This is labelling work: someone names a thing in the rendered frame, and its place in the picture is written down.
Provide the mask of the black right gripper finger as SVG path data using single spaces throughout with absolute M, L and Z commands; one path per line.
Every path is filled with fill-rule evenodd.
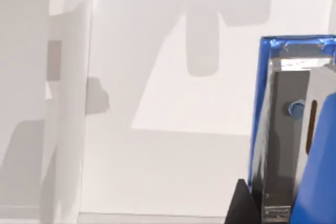
M 243 179 L 236 183 L 224 224 L 261 224 L 257 204 Z

